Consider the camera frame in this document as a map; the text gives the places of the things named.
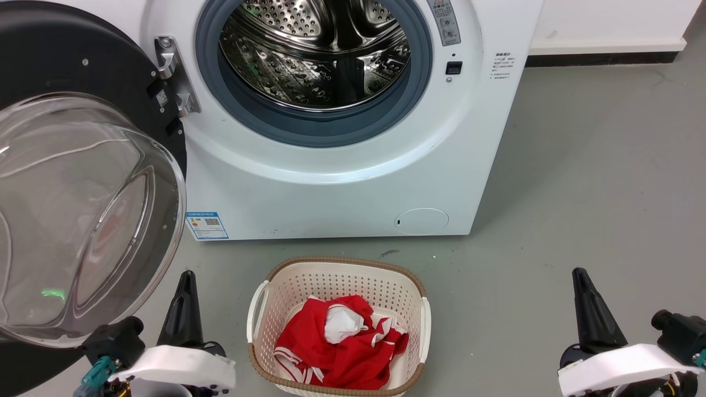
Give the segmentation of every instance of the stainless steel drum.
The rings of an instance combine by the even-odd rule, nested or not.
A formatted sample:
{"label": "stainless steel drum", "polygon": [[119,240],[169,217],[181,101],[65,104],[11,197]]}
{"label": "stainless steel drum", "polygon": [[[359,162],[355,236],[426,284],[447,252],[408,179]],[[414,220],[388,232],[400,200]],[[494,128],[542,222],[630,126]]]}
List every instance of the stainless steel drum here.
{"label": "stainless steel drum", "polygon": [[402,28],[372,0],[245,0],[223,27],[220,44],[258,93],[315,112],[371,100],[409,60]]}

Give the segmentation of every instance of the white wall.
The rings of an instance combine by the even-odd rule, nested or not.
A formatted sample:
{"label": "white wall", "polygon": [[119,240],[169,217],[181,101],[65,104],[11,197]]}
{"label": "white wall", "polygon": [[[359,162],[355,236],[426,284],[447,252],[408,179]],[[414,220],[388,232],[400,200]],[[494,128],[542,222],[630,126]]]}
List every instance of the white wall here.
{"label": "white wall", "polygon": [[681,51],[700,0],[544,0],[530,54]]}

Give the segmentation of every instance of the basket handle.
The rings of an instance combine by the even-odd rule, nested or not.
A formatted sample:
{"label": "basket handle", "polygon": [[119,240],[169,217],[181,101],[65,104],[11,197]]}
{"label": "basket handle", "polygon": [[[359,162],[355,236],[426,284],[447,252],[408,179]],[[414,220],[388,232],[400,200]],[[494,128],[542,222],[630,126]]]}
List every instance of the basket handle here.
{"label": "basket handle", "polygon": [[253,295],[253,299],[250,301],[250,309],[248,309],[248,324],[246,325],[246,332],[248,333],[248,343],[253,342],[253,335],[257,334],[256,331],[260,329],[260,320],[263,317],[263,309],[265,308],[265,300],[263,300],[262,305],[260,306],[260,314],[258,315],[258,320],[257,323],[255,323],[255,308],[258,306],[258,302],[262,299],[264,292],[265,292],[265,287],[267,287],[267,284],[270,282],[265,280],[263,281],[262,284],[258,287],[257,290],[255,290],[255,294]]}
{"label": "basket handle", "polygon": [[419,341],[419,362],[425,362],[431,344],[431,306],[426,297],[421,299],[421,303],[421,329],[424,334]]}

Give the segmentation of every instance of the white stripe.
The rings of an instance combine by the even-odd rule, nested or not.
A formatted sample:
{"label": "white stripe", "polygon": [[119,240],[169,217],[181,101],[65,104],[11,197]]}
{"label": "white stripe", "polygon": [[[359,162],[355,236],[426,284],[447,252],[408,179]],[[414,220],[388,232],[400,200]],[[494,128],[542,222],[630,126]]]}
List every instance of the white stripe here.
{"label": "white stripe", "polygon": [[397,323],[393,318],[381,319],[383,322],[383,335],[387,335],[390,332],[390,328]]}
{"label": "white stripe", "polygon": [[323,372],[321,371],[321,368],[312,367],[311,369],[313,370],[313,374],[316,375],[318,380],[323,383]]}
{"label": "white stripe", "polygon": [[299,364],[301,362],[301,358],[299,358],[298,355],[295,355],[294,353],[292,353],[292,351],[290,349],[283,348],[282,346],[277,346],[275,348],[275,354],[277,354],[277,353],[281,354],[282,356],[284,356],[288,360],[293,361],[295,364]]}
{"label": "white stripe", "polygon": [[299,368],[297,368],[293,362],[289,361],[286,357],[282,357],[279,355],[275,354],[275,359],[277,360],[278,363],[280,363],[280,366],[285,369],[285,373],[287,375],[291,375],[294,377],[292,381],[296,382],[302,382],[304,380],[304,375],[301,373]]}
{"label": "white stripe", "polygon": [[393,319],[393,320],[395,320],[395,325],[393,325],[393,329],[394,329],[395,331],[397,331],[397,332],[403,334],[403,335],[406,334],[406,333],[407,333],[407,329],[406,329],[405,327],[399,325],[399,324],[397,323],[397,319]]}
{"label": "white stripe", "polygon": [[311,375],[312,375],[311,368],[307,368],[306,369],[306,378],[304,378],[305,384],[311,384]]}
{"label": "white stripe", "polygon": [[380,321],[378,322],[378,327],[380,326],[380,323],[382,323],[383,333],[376,333],[375,335],[373,335],[373,340],[371,340],[371,342],[370,342],[371,347],[374,348],[375,344],[377,342],[385,339],[388,332],[390,332],[390,320],[394,320],[394,319],[391,319],[390,317],[384,317],[384,318],[380,319]]}

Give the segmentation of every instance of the white fabric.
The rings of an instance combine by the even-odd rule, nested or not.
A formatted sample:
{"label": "white fabric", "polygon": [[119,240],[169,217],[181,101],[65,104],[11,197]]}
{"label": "white fabric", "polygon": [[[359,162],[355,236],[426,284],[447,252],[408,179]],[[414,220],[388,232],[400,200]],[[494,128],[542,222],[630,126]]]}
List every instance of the white fabric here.
{"label": "white fabric", "polygon": [[363,325],[363,317],[342,304],[332,304],[326,312],[326,325],[323,335],[334,345],[349,336],[368,329]]}

